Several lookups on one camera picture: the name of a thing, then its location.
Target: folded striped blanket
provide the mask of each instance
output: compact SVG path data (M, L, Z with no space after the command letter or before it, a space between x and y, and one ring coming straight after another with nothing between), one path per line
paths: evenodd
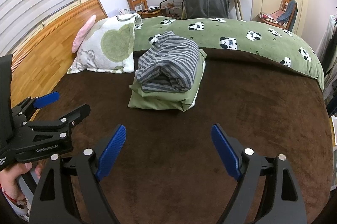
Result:
M167 31L139 58L135 77L144 92L184 92L194 83L198 58L195 42Z

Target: pink pillow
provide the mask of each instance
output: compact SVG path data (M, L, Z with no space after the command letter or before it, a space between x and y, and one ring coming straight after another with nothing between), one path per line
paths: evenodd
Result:
M92 15L90 19L85 23L85 25L82 26L80 31L77 33L77 36L74 42L72 43L72 50L71 50L72 53L77 52L84 38L86 37L90 29L94 26L95 20L96 20L96 15Z

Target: blue denim clothing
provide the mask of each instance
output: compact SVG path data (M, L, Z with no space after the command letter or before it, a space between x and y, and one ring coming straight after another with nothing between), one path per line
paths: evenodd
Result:
M294 16L290 22L290 26L289 26L289 31L292 31L293 30L293 27L294 27L294 24L295 24L295 21L296 21L296 16L297 16L297 2L294 1L294 0L291 0L289 3L288 3L288 7L287 7L287 10L277 18L277 21L278 22L283 22L283 23L287 23L289 21L289 18L292 14L292 12L294 11L294 8L295 8L295 13L294 13Z

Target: blue gripper pad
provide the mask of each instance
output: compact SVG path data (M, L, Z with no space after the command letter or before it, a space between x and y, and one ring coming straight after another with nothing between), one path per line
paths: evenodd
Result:
M125 140L126 129L121 125L98 159L98 168L95 173L98 181L101 181L105 176L109 175Z
M34 108L41 109L55 101L58 101L60 98L59 92L53 92L47 94L43 97L37 98L33 104Z
M228 175L234 177L236 181L239 181L242 176L239 159L218 126L212 126L211 136Z

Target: silver screw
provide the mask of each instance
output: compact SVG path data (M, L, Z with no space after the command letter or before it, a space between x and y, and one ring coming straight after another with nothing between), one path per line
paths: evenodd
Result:
M287 159L287 157L282 153L278 155L278 158L282 161L285 161Z
M245 153L247 154L247 155L252 155L253 153L254 153L254 150L253 149L251 149L251 148L246 148L245 149Z
M59 155L58 154L53 154L51 157L50 157L50 159L51 160L57 160L59 158Z
M89 156L89 155L91 155L92 154L92 149L90 149L90 148L88 148L88 149L85 149L84 151L83 151L83 153L86 155L86 156Z

